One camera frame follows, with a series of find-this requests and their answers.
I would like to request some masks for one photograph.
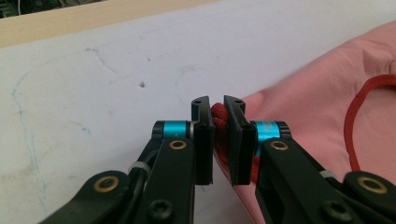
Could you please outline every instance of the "white tabletop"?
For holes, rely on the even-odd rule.
[[[37,223],[92,175],[126,172],[193,99],[242,98],[393,20],[392,0],[224,0],[0,49],[0,223]],[[195,223],[251,222],[217,165],[195,201]]]

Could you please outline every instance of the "zip tie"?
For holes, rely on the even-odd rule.
[[[134,162],[128,169],[128,173],[132,171],[134,168],[140,168],[146,171],[146,175],[149,176],[151,169],[149,168],[148,164],[143,161],[136,161]]]
[[[320,171],[319,174],[322,175],[323,178],[330,178],[330,177],[332,177],[334,179],[337,178],[337,176],[335,176],[335,174],[333,172],[328,171],[328,170]]]

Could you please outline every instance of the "wooden edge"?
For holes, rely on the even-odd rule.
[[[0,20],[0,48],[128,21],[216,0],[107,0]]]

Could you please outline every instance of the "pink cloth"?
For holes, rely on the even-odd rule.
[[[396,184],[395,59],[396,21],[246,97],[246,117],[286,121],[293,138],[340,181],[353,167]],[[218,163],[229,177],[227,164]],[[255,188],[234,187],[254,222],[264,223]]]

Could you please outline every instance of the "white table surface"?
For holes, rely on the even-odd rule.
[[[395,19],[393,0],[224,0],[0,49],[0,223],[37,223],[92,175],[126,172],[191,100],[242,98]],[[217,165],[195,201],[195,223],[251,222]]]

